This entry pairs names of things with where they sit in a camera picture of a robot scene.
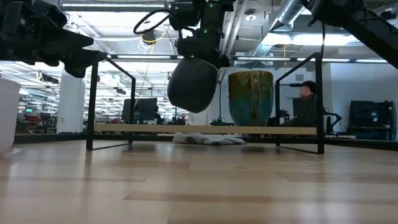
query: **overhead light fixture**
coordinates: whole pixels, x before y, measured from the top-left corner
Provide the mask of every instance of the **overhead light fixture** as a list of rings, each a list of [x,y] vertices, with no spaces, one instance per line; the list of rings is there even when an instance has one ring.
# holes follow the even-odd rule
[[[245,14],[245,19],[247,21],[253,21],[256,19],[256,15],[254,14],[255,10],[254,9],[248,9],[244,14]]]
[[[99,4],[99,3],[64,3],[62,7],[160,7],[163,8],[163,4]]]
[[[21,95],[28,95],[29,92],[26,91],[26,90],[24,90],[24,89],[20,89],[20,90],[19,90],[19,94],[21,94]]]
[[[350,42],[355,41],[352,35],[327,34],[325,37],[326,46],[344,46]],[[321,34],[299,34],[293,37],[292,43],[294,45],[322,45]]]
[[[46,104],[46,105],[50,105],[50,106],[58,106],[58,105],[55,104],[55,103],[49,103],[49,102],[47,102],[47,101],[45,102],[45,104]]]
[[[166,55],[118,55],[119,59],[171,59]]]
[[[288,62],[290,58],[280,57],[236,57],[236,60],[262,61],[262,62]]]
[[[266,45],[277,45],[277,44],[291,44],[292,40],[289,35],[286,34],[274,34],[268,33],[266,37],[262,40],[263,44]]]
[[[356,63],[387,63],[386,60],[383,59],[356,59]]]
[[[302,62],[304,61],[306,58],[298,58],[297,61],[298,62]],[[349,62],[350,59],[345,59],[345,58],[324,58],[322,59],[322,62],[341,62],[341,63],[345,63],[345,62]]]

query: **light wood tabletop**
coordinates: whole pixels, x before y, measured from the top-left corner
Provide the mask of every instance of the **light wood tabletop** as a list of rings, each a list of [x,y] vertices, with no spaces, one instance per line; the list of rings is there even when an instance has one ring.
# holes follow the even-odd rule
[[[0,159],[0,223],[398,223],[396,152],[170,142],[127,149],[15,145]]]

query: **green glazed vase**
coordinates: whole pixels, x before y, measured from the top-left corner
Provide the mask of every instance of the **green glazed vase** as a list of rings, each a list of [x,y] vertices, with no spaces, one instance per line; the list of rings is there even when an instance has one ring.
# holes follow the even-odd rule
[[[266,71],[228,76],[229,112],[236,126],[265,126],[274,104],[274,77]]]

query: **crumpled cloth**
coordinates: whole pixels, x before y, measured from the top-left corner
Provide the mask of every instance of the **crumpled cloth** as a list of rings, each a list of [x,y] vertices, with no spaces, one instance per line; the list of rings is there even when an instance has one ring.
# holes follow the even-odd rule
[[[239,138],[223,138],[222,136],[205,136],[200,133],[175,133],[174,143],[178,144],[203,144],[207,146],[230,146],[247,144]]]

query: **computer monitor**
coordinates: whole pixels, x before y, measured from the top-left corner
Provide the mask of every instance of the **computer monitor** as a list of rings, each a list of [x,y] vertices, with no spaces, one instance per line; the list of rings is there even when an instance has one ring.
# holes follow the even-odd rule
[[[379,105],[372,101],[351,101],[349,112],[350,127],[377,127],[381,125],[379,119]]]
[[[51,118],[51,114],[50,113],[40,113],[40,118],[41,119],[45,119],[45,118]]]
[[[122,120],[130,121],[131,99],[125,99],[122,112]],[[138,99],[138,103],[134,110],[134,121],[153,121],[157,113],[157,98]]]

